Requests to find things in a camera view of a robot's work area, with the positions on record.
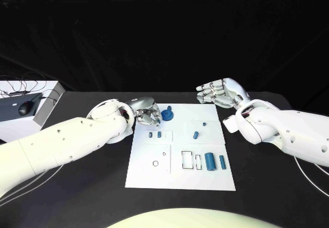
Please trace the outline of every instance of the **computer mouse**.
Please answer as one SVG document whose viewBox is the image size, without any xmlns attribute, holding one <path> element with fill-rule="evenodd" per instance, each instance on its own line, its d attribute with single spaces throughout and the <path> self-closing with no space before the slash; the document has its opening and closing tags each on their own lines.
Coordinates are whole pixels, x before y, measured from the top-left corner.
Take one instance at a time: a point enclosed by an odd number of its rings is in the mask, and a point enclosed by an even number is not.
<svg viewBox="0 0 329 228">
<path fill-rule="evenodd" d="M 34 107 L 35 102 L 34 101 L 25 101 L 19 107 L 19 114 L 28 115 L 31 112 L 31 109 Z"/>
</svg>

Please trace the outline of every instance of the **black curtain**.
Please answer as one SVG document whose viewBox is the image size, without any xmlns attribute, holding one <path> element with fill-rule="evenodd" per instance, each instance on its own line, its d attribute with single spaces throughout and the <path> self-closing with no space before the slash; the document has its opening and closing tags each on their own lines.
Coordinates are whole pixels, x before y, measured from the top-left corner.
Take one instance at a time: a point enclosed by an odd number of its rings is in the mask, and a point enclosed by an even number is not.
<svg viewBox="0 0 329 228">
<path fill-rule="evenodd" d="M 231 77 L 325 112 L 311 105 L 329 84 L 325 3 L 51 2 L 0 5 L 2 74 L 35 71 L 73 91 L 127 92 L 194 91 Z"/>
</svg>

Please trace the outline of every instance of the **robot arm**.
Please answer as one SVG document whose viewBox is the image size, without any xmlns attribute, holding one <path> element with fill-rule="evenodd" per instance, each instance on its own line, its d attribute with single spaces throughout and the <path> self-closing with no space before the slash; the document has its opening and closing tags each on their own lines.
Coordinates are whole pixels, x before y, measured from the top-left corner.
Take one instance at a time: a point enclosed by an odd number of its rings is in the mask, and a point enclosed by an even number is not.
<svg viewBox="0 0 329 228">
<path fill-rule="evenodd" d="M 283 111 L 263 100 L 251 100 L 241 85 L 230 78 L 197 88 L 201 103 L 237 109 L 236 115 L 224 121 L 231 133 L 240 131 L 253 143 L 273 143 L 295 157 L 329 167 L 329 117 Z"/>
<path fill-rule="evenodd" d="M 2 145 L 0 197 L 48 169 L 75 161 L 106 143 L 116 143 L 132 135 L 135 117 L 143 125 L 161 124 L 162 114 L 152 97 L 127 103 L 109 100 L 91 110 L 87 118 L 67 120 Z"/>
</svg>

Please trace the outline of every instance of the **black table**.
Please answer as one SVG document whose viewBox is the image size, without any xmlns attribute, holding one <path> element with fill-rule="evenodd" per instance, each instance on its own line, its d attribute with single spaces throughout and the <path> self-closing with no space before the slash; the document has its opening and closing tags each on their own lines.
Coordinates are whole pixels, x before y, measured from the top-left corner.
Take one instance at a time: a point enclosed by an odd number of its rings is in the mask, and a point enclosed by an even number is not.
<svg viewBox="0 0 329 228">
<path fill-rule="evenodd" d="M 290 109 L 285 97 L 250 93 Z M 197 104 L 197 93 L 67 92 L 44 128 L 80 116 L 104 100 L 152 96 L 158 103 Z M 220 120 L 234 109 L 218 107 Z M 240 132 L 224 137 L 237 191 L 124 188 L 133 136 L 65 165 L 54 178 L 0 208 L 0 227 L 104 228 L 133 215 L 168 208 L 230 211 L 282 227 L 328 227 L 329 199 L 303 177 L 295 159 L 275 145 L 253 145 Z M 302 162 L 309 171 L 315 165 Z M 312 177 L 325 179 L 319 171 Z"/>
</svg>

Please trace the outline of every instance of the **blue gear-shaped object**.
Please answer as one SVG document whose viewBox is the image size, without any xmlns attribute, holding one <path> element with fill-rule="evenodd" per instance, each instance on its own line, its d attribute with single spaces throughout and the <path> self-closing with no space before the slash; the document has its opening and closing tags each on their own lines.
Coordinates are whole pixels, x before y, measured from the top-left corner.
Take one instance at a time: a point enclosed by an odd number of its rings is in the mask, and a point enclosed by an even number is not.
<svg viewBox="0 0 329 228">
<path fill-rule="evenodd" d="M 172 106 L 169 106 L 166 108 L 166 110 L 162 111 L 162 116 L 163 116 L 163 120 L 169 121 L 174 119 L 174 112 L 172 112 Z"/>
</svg>

